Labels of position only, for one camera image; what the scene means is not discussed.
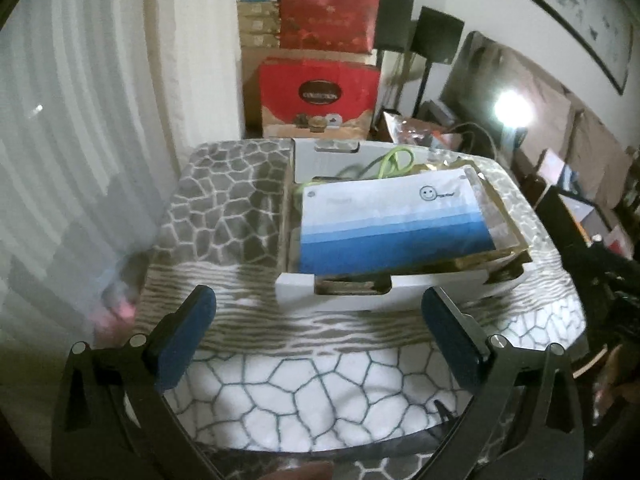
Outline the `person's left hand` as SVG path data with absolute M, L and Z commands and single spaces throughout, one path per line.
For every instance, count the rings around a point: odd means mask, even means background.
M 313 462 L 296 468 L 273 471 L 259 480 L 331 480 L 333 474 L 334 465 L 331 462 Z

